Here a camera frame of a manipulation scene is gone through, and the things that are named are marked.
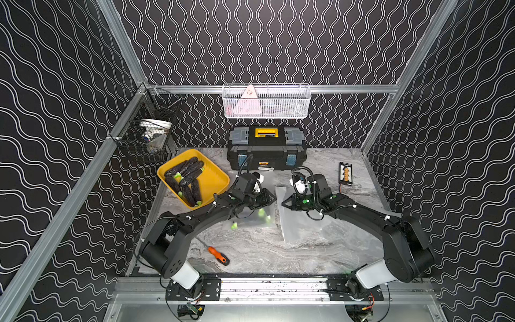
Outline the yellow plastic tray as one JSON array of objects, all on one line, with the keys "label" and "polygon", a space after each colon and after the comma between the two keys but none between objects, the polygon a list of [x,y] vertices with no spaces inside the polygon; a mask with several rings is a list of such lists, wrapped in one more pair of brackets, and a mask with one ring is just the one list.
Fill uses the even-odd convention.
[{"label": "yellow plastic tray", "polygon": [[[204,162],[202,167],[203,173],[197,177],[200,189],[200,196],[202,203],[197,203],[197,205],[193,206],[188,204],[186,197],[180,196],[167,182],[166,182],[166,172],[174,168],[175,166],[189,161],[191,158],[196,157],[198,161]],[[214,194],[221,195],[224,193],[230,184],[230,179],[227,173],[225,173],[222,169],[220,169],[216,163],[211,161],[208,157],[206,157],[202,152],[190,149],[181,152],[179,155],[172,157],[171,160],[165,162],[157,172],[160,180],[165,184],[165,186],[173,192],[173,194],[178,197],[181,202],[190,210],[195,208],[204,207],[205,205],[210,204],[214,201]]]}]

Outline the white tape roll in basket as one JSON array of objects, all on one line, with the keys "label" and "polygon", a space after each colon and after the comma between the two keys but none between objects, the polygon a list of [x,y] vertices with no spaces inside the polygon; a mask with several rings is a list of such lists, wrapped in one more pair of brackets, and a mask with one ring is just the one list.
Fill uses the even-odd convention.
[{"label": "white tape roll in basket", "polygon": [[172,124],[167,121],[157,119],[142,119],[139,126],[144,129],[142,137],[145,141],[151,141],[156,136],[168,134]]}]

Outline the black phone with orange screen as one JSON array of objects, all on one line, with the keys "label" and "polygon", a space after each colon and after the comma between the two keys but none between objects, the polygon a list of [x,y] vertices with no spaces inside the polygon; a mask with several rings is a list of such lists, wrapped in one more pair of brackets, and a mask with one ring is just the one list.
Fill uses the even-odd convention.
[{"label": "black phone with orange screen", "polygon": [[352,186],[353,185],[353,166],[350,163],[340,162],[339,163],[339,183],[341,185]]}]

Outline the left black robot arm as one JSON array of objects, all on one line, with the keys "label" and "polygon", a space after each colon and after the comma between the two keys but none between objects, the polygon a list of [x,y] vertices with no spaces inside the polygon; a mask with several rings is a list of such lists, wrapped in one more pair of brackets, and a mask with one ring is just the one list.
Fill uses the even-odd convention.
[{"label": "left black robot arm", "polygon": [[244,209],[272,205],[276,196],[262,187],[258,173],[240,174],[235,183],[209,205],[188,213],[166,212],[144,238],[139,255],[165,279],[185,290],[196,288],[200,273],[187,261],[192,240],[201,232],[239,215]]}]

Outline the black yellow toolbox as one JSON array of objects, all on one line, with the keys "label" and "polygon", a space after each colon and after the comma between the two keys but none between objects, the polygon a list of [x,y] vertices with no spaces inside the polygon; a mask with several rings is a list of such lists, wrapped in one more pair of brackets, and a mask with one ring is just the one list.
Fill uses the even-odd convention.
[{"label": "black yellow toolbox", "polygon": [[299,127],[235,127],[229,133],[227,160],[233,170],[291,170],[307,160]]}]

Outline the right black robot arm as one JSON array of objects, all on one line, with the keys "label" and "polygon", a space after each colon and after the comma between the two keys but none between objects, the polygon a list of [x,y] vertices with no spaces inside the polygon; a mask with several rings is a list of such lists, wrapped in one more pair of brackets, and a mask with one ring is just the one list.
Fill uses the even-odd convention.
[{"label": "right black robot arm", "polygon": [[347,195],[333,193],[322,174],[292,171],[295,193],[282,202],[291,210],[318,213],[310,217],[320,221],[325,217],[347,221],[382,242],[384,256],[350,273],[345,292],[354,297],[380,284],[398,280],[409,283],[435,263],[435,252],[418,220],[411,216],[391,216],[355,202]]}]

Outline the pink triangular card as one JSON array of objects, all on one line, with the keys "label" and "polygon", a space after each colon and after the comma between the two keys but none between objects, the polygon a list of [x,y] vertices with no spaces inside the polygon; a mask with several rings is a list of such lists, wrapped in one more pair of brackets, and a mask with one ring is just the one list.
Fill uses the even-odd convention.
[{"label": "pink triangular card", "polygon": [[247,118],[261,115],[263,108],[253,85],[248,85],[233,108],[234,114],[239,118]]}]

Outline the clear zip-top bag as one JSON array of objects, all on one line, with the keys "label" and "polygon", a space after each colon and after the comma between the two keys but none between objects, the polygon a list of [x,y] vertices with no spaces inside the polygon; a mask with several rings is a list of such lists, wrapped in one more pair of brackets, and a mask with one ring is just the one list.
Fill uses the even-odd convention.
[{"label": "clear zip-top bag", "polygon": [[[275,194],[275,179],[276,179],[276,173],[272,170],[263,170],[258,171],[258,173],[262,174],[264,176],[264,182],[262,183],[262,186],[265,189],[269,189],[273,194]],[[226,229],[231,229],[230,226],[233,221],[257,221],[259,223],[258,228],[265,228],[265,227],[272,227],[275,224],[275,212],[277,208],[277,202],[275,202],[273,205],[264,207],[266,211],[266,216],[263,218],[258,217],[258,211],[259,209],[249,209],[247,207],[244,207],[241,213],[238,213],[234,217],[228,219],[227,221],[224,221],[223,226]],[[272,218],[272,221],[267,224],[265,218],[270,215]]]}]

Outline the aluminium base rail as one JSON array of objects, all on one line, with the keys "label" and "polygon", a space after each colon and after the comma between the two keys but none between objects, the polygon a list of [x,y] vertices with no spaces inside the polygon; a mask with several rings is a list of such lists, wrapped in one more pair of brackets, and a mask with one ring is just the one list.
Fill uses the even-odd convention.
[{"label": "aluminium base rail", "polygon": [[168,281],[159,278],[122,278],[113,294],[114,304],[201,305],[423,305],[435,303],[428,283],[392,282],[353,299],[343,293],[343,280],[336,276],[210,276],[201,294],[191,300]]}]

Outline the orange handled screwdriver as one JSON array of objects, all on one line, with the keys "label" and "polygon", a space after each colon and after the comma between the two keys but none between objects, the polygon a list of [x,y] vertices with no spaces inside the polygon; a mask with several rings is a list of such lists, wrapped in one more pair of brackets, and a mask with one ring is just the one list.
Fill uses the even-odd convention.
[{"label": "orange handled screwdriver", "polygon": [[215,259],[218,261],[218,263],[220,263],[224,266],[228,266],[230,264],[230,259],[224,253],[218,251],[213,246],[206,244],[204,241],[200,240],[198,237],[197,237],[197,240],[207,248],[208,252],[215,257]]}]

